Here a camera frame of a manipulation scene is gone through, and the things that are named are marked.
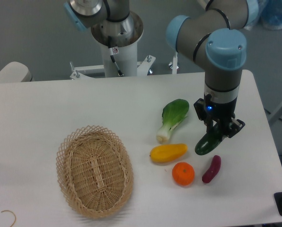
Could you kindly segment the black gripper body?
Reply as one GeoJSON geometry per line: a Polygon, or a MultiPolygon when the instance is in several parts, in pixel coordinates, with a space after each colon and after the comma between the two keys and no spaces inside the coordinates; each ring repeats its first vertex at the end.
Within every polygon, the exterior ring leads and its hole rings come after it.
{"type": "Polygon", "coordinates": [[[212,95],[204,95],[204,98],[198,99],[194,103],[194,108],[199,120],[204,122],[213,120],[214,125],[218,122],[229,123],[228,138],[232,138],[239,133],[245,126],[245,123],[235,118],[235,107],[237,99],[234,99],[228,103],[216,103],[212,101],[212,95]]]}

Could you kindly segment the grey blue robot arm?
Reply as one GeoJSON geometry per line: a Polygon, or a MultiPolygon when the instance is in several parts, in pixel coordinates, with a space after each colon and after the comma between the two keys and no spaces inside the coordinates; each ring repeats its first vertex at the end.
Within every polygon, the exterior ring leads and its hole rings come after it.
{"type": "MultiPolygon", "coordinates": [[[[90,29],[103,46],[107,77],[137,74],[136,44],[143,24],[127,0],[69,0],[64,8],[78,30],[90,29]]],[[[200,17],[179,15],[166,29],[169,46],[205,72],[204,97],[194,107],[206,137],[216,141],[233,137],[245,125],[234,114],[246,61],[247,42],[240,30],[257,14],[255,0],[211,0],[200,17]]]]}

